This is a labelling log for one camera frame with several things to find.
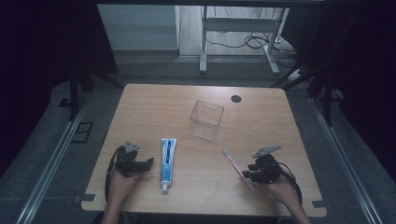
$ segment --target clear plastic container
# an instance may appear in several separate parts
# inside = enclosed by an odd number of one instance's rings
[[[191,127],[194,135],[215,140],[224,107],[197,101],[191,113]]]

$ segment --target wooden table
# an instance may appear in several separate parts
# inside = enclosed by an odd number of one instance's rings
[[[242,98],[240,103],[231,100]],[[190,115],[196,101],[224,106],[219,134],[214,141],[191,132]],[[163,195],[160,186],[161,139],[176,138],[172,187]],[[106,168],[114,150],[125,140],[139,146],[138,161],[154,157],[126,200],[124,211],[137,213],[289,216],[264,189],[252,192],[222,150],[247,170],[261,147],[282,146],[272,155],[297,176],[309,217],[323,217],[326,208],[306,156],[285,92],[281,89],[130,84],[125,87],[106,141],[93,170],[87,194],[94,202],[82,202],[85,210],[104,210]]]

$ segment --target toothbrush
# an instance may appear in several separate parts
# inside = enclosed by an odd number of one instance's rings
[[[245,183],[247,183],[247,185],[250,187],[251,191],[255,191],[256,189],[254,188],[254,186],[251,184],[251,182],[249,182],[248,179],[246,179],[244,177],[244,175],[242,175],[241,169],[239,169],[238,164],[236,164],[233,159],[231,159],[230,154],[228,153],[227,149],[223,149],[223,154],[224,156],[226,156],[228,158],[228,160],[230,160],[231,164],[233,165],[233,168],[235,169],[235,171],[242,177],[242,179],[245,180]]]

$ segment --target wall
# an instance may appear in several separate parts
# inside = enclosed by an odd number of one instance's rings
[[[98,8],[113,50],[178,49],[179,6]]]

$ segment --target black circle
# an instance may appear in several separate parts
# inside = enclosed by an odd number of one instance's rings
[[[242,101],[242,98],[241,98],[240,96],[238,96],[238,95],[234,95],[234,96],[231,97],[231,100],[232,100],[234,103],[239,103],[239,102]]]

